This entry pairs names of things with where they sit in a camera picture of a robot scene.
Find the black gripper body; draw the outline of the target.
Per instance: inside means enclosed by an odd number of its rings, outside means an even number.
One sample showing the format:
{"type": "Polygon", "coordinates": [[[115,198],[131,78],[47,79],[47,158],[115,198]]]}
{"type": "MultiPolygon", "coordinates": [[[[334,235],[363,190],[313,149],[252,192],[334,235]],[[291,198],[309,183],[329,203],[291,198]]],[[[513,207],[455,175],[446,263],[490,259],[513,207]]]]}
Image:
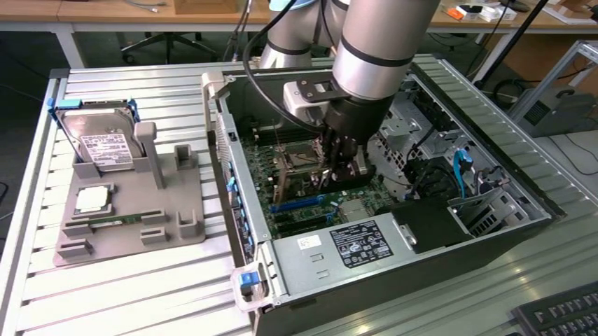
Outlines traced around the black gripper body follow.
{"type": "Polygon", "coordinates": [[[331,101],[325,124],[334,136],[369,140],[382,126],[393,101],[393,96],[378,100],[349,97],[331,101]]]}

